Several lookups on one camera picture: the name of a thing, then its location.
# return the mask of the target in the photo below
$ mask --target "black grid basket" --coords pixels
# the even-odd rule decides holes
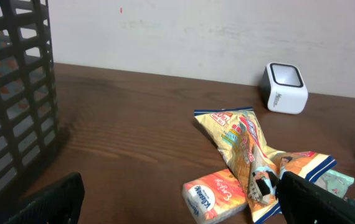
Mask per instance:
[[[54,145],[53,67],[47,1],[0,0],[0,196]]]

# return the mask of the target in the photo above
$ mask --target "table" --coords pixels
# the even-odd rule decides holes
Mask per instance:
[[[194,109],[253,106],[269,146],[331,154],[335,170],[355,177],[354,98],[311,93],[289,115],[265,109],[255,86],[65,64],[55,72],[65,144],[26,194],[80,172],[79,223],[195,223],[182,185],[226,165]],[[355,183],[347,196],[355,198]],[[224,223],[250,220],[246,209]]]

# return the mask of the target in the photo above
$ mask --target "wall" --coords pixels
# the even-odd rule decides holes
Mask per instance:
[[[355,0],[49,0],[56,62],[256,85],[268,62],[355,97]]]

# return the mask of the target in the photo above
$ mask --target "white cube device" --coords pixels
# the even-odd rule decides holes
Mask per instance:
[[[301,113],[308,100],[308,90],[301,73],[293,65],[267,64],[260,89],[267,108],[275,112]]]

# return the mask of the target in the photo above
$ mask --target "green packet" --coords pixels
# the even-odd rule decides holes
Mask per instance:
[[[316,182],[315,184],[322,189],[331,192],[332,194],[337,195],[340,198],[343,198],[348,187],[352,185],[354,182],[354,178],[342,174],[340,172],[336,172],[335,170],[329,170],[325,172]]]

